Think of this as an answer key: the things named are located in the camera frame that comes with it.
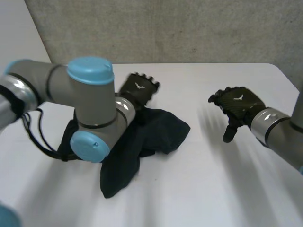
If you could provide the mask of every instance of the gray wall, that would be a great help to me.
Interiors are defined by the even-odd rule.
[[[53,62],[267,62],[303,81],[303,0],[25,0]]]

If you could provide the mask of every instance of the light blue joint cap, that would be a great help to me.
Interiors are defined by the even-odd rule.
[[[71,141],[73,152],[82,160],[101,162],[108,154],[108,145],[98,136],[88,131],[77,131]]]
[[[0,205],[0,226],[21,227],[21,222],[15,212]]]
[[[16,64],[16,63],[19,62],[19,61],[24,61],[24,60],[29,60],[29,59],[19,59],[19,60],[15,60],[15,61],[12,61],[11,63],[9,63],[9,64],[6,66],[5,70],[4,70],[4,74],[8,74],[10,68],[11,68],[14,64]]]
[[[75,58],[67,66],[67,73],[74,80],[89,85],[106,85],[114,81],[112,63],[100,57]]]

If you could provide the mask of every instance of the gray cylinder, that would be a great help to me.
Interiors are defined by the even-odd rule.
[[[35,89],[38,104],[48,101],[73,106],[73,92],[66,66],[20,60],[13,62],[6,70],[6,74],[18,78]]]
[[[267,144],[294,168],[303,166],[303,134],[291,127],[289,119],[270,131]]]
[[[16,120],[16,115],[10,106],[10,102],[0,95],[0,131]]]
[[[74,94],[79,123],[98,128],[116,119],[114,74],[111,63],[103,58],[73,59],[67,69]]]

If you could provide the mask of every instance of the robotic hand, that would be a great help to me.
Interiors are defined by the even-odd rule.
[[[260,98],[245,87],[227,87],[208,99],[229,117],[223,141],[229,143],[237,128],[247,125],[256,138],[303,173],[303,91],[293,116],[266,107]]]
[[[237,133],[237,128],[251,126],[255,115],[266,109],[265,104],[254,93],[245,87],[227,87],[219,90],[208,99],[209,103],[219,106],[229,118],[229,125],[223,136],[223,141],[229,143]]]

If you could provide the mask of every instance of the dark green fabric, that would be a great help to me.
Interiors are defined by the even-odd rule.
[[[70,154],[70,140],[78,130],[77,119],[71,120],[64,132],[58,152]],[[110,198],[125,188],[139,170],[140,158],[156,152],[168,154],[181,145],[190,131],[187,123],[170,112],[144,107],[137,111],[109,155],[103,160],[100,171],[100,188]]]

